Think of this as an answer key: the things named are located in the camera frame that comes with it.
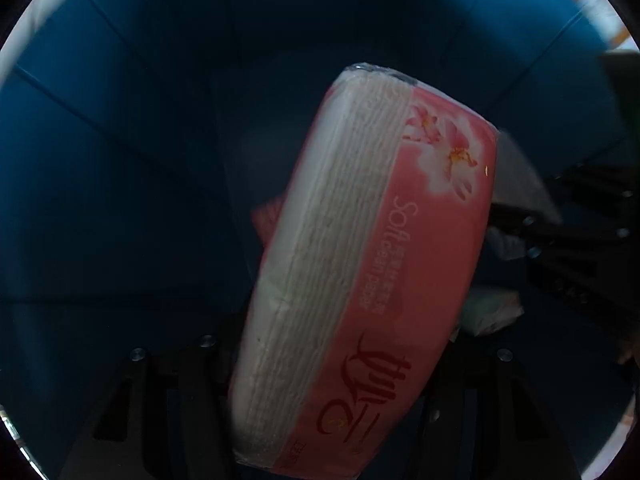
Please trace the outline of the red white tissue pack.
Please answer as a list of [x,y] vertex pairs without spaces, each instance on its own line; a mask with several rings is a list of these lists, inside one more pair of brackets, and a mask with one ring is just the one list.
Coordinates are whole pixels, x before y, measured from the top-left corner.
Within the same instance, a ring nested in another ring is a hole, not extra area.
[[230,389],[236,455],[353,479],[425,387],[487,226],[495,128],[402,73],[349,66],[266,245]]

